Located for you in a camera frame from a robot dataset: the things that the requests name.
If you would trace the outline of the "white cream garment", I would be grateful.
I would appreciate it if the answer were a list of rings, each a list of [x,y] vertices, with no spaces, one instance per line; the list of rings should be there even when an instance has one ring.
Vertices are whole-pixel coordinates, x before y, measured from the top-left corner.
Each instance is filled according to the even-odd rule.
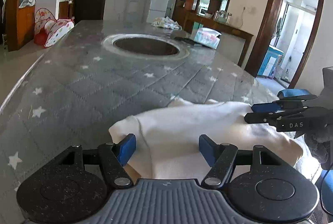
[[[113,142],[133,133],[137,147],[129,165],[143,178],[202,180],[210,170],[199,151],[199,137],[216,144],[229,143],[251,150],[263,145],[294,167],[303,149],[267,124],[247,124],[251,107],[242,102],[194,104],[176,99],[166,108],[146,111],[120,120],[109,128]]]

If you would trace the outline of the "blue cushion chair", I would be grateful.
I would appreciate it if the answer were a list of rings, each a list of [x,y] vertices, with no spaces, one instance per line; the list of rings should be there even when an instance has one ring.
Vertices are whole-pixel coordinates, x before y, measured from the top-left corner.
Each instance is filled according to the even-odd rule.
[[[284,89],[284,90],[281,90],[280,92],[278,92],[277,97],[279,99],[299,98],[299,99],[302,99],[305,101],[317,98],[316,95],[310,93],[306,89]]]

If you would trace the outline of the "grey star quilted table cover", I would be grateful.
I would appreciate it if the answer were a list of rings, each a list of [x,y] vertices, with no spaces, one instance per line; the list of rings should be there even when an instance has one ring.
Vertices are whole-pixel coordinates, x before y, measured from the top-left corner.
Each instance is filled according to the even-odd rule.
[[[22,223],[20,184],[68,146],[95,148],[109,127],[175,98],[194,103],[270,102],[276,95],[207,47],[176,42],[179,55],[145,58],[111,51],[115,35],[174,43],[144,24],[82,21],[41,55],[1,105],[1,223]]]

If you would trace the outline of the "tissue pack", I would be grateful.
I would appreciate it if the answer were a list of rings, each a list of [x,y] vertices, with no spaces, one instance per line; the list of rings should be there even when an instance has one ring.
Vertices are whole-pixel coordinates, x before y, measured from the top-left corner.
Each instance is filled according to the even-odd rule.
[[[197,30],[194,36],[194,41],[201,45],[216,50],[220,43],[221,35],[222,34],[220,32],[217,32],[211,28],[202,27]]]

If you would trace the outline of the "black remote on table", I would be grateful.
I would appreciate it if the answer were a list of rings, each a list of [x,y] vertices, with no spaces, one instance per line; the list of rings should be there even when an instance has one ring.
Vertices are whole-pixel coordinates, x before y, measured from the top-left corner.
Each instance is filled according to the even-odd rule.
[[[189,39],[189,38],[186,38],[186,37],[175,37],[174,38],[175,41],[182,41],[184,43],[187,43],[189,45],[192,45],[192,46],[201,46],[200,43],[192,40],[192,39]]]

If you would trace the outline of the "round black table hotplate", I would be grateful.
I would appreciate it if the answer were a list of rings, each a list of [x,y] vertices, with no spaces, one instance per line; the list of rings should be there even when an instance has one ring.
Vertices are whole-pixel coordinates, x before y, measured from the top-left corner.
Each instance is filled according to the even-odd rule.
[[[190,54],[187,45],[179,41],[148,34],[109,35],[101,45],[111,53],[146,60],[177,61]]]

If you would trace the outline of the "wooden sideboard cabinet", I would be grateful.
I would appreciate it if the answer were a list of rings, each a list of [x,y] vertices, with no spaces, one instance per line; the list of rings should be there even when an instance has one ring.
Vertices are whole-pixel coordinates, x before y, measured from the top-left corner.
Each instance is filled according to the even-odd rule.
[[[225,45],[225,55],[241,66],[253,35],[232,25],[232,13],[228,12],[230,0],[176,0],[172,19],[188,33],[208,27],[222,33],[222,39],[238,42],[238,46]]]

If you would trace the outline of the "crumpled patterned cloth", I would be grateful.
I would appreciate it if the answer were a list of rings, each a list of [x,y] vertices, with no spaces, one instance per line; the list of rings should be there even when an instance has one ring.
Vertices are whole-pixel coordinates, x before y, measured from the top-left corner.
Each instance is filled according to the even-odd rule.
[[[159,27],[168,30],[182,30],[182,27],[169,17],[158,17],[151,24],[153,27]]]

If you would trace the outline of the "water dispenser with blue bottle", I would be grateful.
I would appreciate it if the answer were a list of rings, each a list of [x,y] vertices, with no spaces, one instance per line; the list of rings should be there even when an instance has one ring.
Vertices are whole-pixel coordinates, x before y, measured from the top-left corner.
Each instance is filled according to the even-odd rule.
[[[139,10],[139,0],[127,0],[125,7],[124,19],[126,22],[137,22],[138,21],[138,10]]]

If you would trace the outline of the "polka dot play tent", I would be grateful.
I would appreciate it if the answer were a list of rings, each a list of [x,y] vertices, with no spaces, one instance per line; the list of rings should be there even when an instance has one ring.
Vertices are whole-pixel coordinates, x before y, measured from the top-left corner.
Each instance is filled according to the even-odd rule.
[[[51,11],[40,8],[35,13],[34,43],[49,48],[65,36],[75,24],[73,19],[55,19]]]

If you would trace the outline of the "white refrigerator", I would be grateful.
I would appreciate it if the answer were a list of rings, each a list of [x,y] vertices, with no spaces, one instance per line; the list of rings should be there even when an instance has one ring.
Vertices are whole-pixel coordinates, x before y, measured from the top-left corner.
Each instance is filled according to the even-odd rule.
[[[168,3],[169,0],[149,0],[146,22],[153,23],[156,18],[164,18]]]

